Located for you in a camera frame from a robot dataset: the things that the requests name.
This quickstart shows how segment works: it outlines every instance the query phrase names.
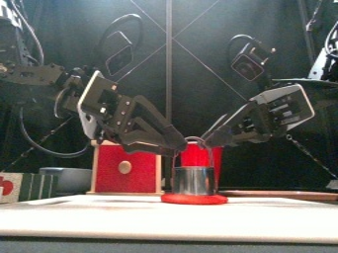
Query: red base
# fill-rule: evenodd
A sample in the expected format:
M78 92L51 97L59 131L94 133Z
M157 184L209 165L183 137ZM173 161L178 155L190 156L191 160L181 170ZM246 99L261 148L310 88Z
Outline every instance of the red base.
M221 205L227 203L227 197L221 195L165 194L162 195L162 201L163 203L183 205Z

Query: metal cup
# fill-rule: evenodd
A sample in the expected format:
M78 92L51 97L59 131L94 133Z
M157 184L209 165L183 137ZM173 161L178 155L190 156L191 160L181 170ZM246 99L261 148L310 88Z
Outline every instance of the metal cup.
M174 167L173 174L173 192L175 194L215 194L215 174L213 167Z

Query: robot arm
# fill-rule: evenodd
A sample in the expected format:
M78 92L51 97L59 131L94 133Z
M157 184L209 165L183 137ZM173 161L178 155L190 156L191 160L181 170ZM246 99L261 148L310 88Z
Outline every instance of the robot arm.
M207 147L237 146L243 141L265 142L313 117L304 89L301 85L292 85L256 96L234 115L221 117L202 139Z
M67 74L54 64L12 65L3 68L0 81L40 91L32 92L34 99L55 104L56 117L79 115L84 134L98 143L109 140L130 153L146 151L165 156L186 149L182 134L153 103L143 96L119 94L118 84L99 71L87 76L82 69Z

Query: black cable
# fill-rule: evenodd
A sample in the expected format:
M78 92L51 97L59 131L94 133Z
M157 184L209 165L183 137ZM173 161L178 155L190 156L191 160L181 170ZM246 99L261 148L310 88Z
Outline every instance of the black cable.
M22 12L19 11L19 9L16 7L15 0L11 0L10 3L11 3L11 7L15 9L15 12L18 13L18 16L23 20L24 25L28 29L28 32L30 32L30 34L31 34L31 36L35 40L35 43L36 43L36 46L38 46L38 52L39 52L39 64L44 65L44 63L46 63L44 51L43 51L43 47L42 47L42 44L39 42L38 36L35 34L34 28L30 26L28 21L26 20L26 17L23 16Z
M19 119L20 119L20 130L22 130L22 133L23 133L23 136L26 138L26 140L28 140L28 142L31 143L31 145L38 148L43 153L54 156L54 157L58 157L58 158L75 158L80 155L83 155L90 147L90 141L89 143L86 144L84 148L78 151L78 152L74 152L74 153L58 153L58 152L54 152L48 149L46 149L44 147L42 147L30 137L28 133L27 133L27 130L26 130L26 125L24 125L24 108L22 107L20 108L20 115L19 115Z
M250 37L247 35L238 35L238 36L233 37L233 39L229 41L229 44L227 44L227 47L226 47L227 66L230 68L231 68L230 50L231 50L234 42L241 41L241 40L253 43L256 46L260 46L260 44L261 44L261 42L257 41L257 39L254 39L253 37Z
M139 30L141 30L141 33L139 33L139 37L138 37L138 41L137 41L137 44L134 45L134 49L137 49L141 44L142 44L142 41L143 41L143 20L142 20L142 17L137 14L127 14L125 16L122 16L121 18L118 18L109 26L109 28L106 29L103 35L102 35L102 38L101 38L101 41L99 41L99 44L98 44L98 47L97 47L97 50L101 50L101 48L103 47L105 43L106 43L106 40L109 39L109 37L111 36L113 32L118 29L118 27L135 20L139 24Z
M333 29L326 37L326 40L325 40L325 52L334 59L338 59L338 54L337 54L337 52L336 52L336 54L333 54L333 51L330 50L329 45L330 45L333 33L337 31L337 29L338 29L338 22L334 24Z

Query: black backdrop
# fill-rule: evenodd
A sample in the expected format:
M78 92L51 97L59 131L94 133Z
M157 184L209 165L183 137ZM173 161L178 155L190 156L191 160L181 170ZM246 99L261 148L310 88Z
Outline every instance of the black backdrop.
M308 0L312 15L317 1ZM121 93L145 95L161 112L167 112L167 7L166 0L28 0L27 12L46 51L46 63L67 69L91 63L91 51L109 24L129 13L145 21L145 42L135 60L111 77ZM313 32L316 53L337 20L337 5L328 1ZM185 136L202 135L215 120L239 108L258 94L256 83L243 81L227 68L226 44L250 35L278 51L270 61L274 78L306 77L312 64L304 36L298 1L285 0L173 0L171 1L171 121ZM137 27L121 28L135 38ZM301 125L293 137L338 173L337 113L320 112ZM42 122L32 121L32 127ZM20 136L16 143L24 142ZM50 146L66 150L79 146L83 134L76 123L67 127ZM3 163L27 148L12 145ZM50 158L35 151L18 170L36 172L44 166L91 167L93 154L76 159ZM245 143L225 148L221 185L226 187L325 187L329 176L284 139Z

